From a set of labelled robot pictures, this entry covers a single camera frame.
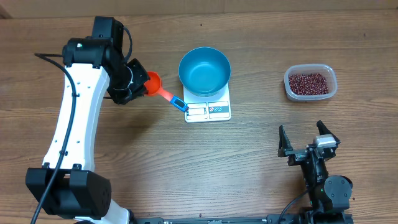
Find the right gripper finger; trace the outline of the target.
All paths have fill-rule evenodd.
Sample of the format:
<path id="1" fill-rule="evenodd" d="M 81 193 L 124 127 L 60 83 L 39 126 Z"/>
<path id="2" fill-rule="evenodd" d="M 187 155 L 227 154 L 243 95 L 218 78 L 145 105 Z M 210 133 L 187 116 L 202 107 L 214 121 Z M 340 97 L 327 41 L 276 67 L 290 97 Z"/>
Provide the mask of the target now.
<path id="1" fill-rule="evenodd" d="M 331 134 L 336 141 L 337 144 L 340 143 L 340 140 L 324 125 L 324 123 L 321 120 L 317 121 L 317 128 L 320 133 L 320 135 L 326 135 L 326 134 Z"/>
<path id="2" fill-rule="evenodd" d="M 287 157 L 293 154 L 293 147 L 284 131 L 283 125 L 279 126 L 279 148 L 278 148 L 278 156 L 279 157 Z"/>

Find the orange measuring scoop blue handle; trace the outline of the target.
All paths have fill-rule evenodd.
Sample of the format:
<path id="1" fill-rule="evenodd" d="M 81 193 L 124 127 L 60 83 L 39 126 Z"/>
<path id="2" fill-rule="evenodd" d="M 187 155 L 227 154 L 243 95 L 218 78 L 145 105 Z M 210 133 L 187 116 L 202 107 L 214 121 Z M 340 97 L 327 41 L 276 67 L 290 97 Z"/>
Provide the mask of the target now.
<path id="1" fill-rule="evenodd" d="M 188 111 L 188 105 L 182 99 L 172 94 L 171 92 L 163 89 L 162 80 L 158 73 L 148 71 L 149 80 L 144 83 L 144 87 L 146 88 L 145 96 L 156 96 L 160 95 L 164 99 L 166 99 L 171 105 L 176 107 L 182 112 Z"/>

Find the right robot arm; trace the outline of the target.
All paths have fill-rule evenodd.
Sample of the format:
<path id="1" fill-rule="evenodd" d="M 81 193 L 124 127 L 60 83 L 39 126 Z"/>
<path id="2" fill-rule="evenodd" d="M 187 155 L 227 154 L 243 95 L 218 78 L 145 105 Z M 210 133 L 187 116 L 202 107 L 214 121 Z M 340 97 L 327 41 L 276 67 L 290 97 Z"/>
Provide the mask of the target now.
<path id="1" fill-rule="evenodd" d="M 278 156 L 287 157 L 289 166 L 300 166 L 306 190 L 289 202 L 280 213 L 278 223 L 353 223 L 353 217 L 345 214 L 349 209 L 352 181 L 342 175 L 330 175 L 325 162 L 336 156 L 341 141 L 323 124 L 317 121 L 319 135 L 305 149 L 295 150 L 283 126 L 279 126 Z M 310 206 L 298 214 L 287 215 L 287 210 L 308 195 Z"/>

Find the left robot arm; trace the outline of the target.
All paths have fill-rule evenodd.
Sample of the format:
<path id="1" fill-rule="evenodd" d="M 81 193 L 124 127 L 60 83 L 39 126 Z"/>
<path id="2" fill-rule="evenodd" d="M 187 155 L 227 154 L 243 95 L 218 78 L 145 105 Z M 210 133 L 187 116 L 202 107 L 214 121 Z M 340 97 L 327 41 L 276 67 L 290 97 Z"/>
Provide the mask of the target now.
<path id="1" fill-rule="evenodd" d="M 63 47 L 65 83 L 57 126 L 41 167 L 30 168 L 25 183 L 37 211 L 78 223 L 134 223 L 133 213 L 112 198 L 111 183 L 95 172 L 95 136 L 101 104 L 124 105 L 146 93 L 149 76 L 129 54 L 129 31 L 113 17 L 97 16 L 92 34 Z"/>

